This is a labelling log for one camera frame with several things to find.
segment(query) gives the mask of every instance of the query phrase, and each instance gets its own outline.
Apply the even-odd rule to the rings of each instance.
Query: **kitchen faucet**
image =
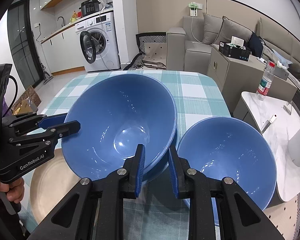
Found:
[[[63,26],[66,26],[65,19],[64,19],[62,16],[59,16],[59,17],[58,17],[58,20],[59,20],[60,18],[63,19]]]

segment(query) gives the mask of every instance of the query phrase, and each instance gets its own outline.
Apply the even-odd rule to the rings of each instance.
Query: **blue bowl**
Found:
[[[177,128],[177,108],[169,90],[156,79],[120,74],[86,90],[65,122],[73,120],[79,121],[81,129],[62,138],[62,151],[76,175],[105,178],[134,156],[138,144],[144,144],[145,181],[166,167],[166,153]]]
[[[178,155],[191,168],[213,179],[233,178],[264,210],[275,190],[277,170],[263,136],[247,123],[231,117],[210,117],[194,124],[182,137]],[[185,203],[190,207],[190,200]],[[219,225],[212,199],[215,225]]]

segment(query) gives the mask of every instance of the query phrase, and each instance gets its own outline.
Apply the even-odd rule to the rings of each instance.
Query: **human hand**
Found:
[[[19,178],[11,184],[3,184],[0,182],[0,191],[7,192],[7,199],[14,203],[19,203],[25,194],[25,181]]]

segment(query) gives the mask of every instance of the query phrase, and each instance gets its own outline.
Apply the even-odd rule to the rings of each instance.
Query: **table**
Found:
[[[243,91],[256,92],[265,70],[265,65],[255,56],[248,61],[229,58],[218,51],[219,45],[212,44],[208,76],[217,83],[221,94],[233,113]],[[291,101],[297,87],[290,79],[286,81],[274,76],[268,96]]]
[[[95,83],[127,71],[88,73],[71,80],[53,98],[42,114],[67,113],[76,99]],[[172,93],[177,105],[177,145],[184,133],[196,122],[212,116],[230,116],[216,83],[202,74],[179,71],[135,70],[161,81]],[[25,227],[32,232],[37,223],[31,212],[29,189],[33,171],[24,176],[26,194],[19,213]],[[136,200],[124,200],[125,239],[187,239],[189,209],[176,199],[169,169],[142,187]]]
[[[291,200],[300,192],[300,167],[296,166],[288,152],[288,140],[300,129],[300,117],[292,108],[291,115],[284,109],[286,101],[265,97],[257,99],[255,93],[242,92],[234,111],[234,117],[254,126],[259,132],[274,114],[277,119],[263,133],[275,158],[277,167],[277,193],[283,202]]]

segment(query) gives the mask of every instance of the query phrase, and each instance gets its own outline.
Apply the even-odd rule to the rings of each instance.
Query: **plaid tablecloth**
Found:
[[[42,114],[67,113],[77,98],[95,83],[127,71],[88,73],[71,80],[53,98]],[[171,92],[178,111],[178,140],[196,122],[211,116],[230,116],[216,83],[205,75],[192,72],[135,70],[161,81]],[[25,198],[20,219],[32,232],[37,223],[29,200],[33,171],[24,176]],[[189,209],[175,198],[169,169],[142,187],[137,200],[124,200],[124,238],[126,240],[188,239]]]

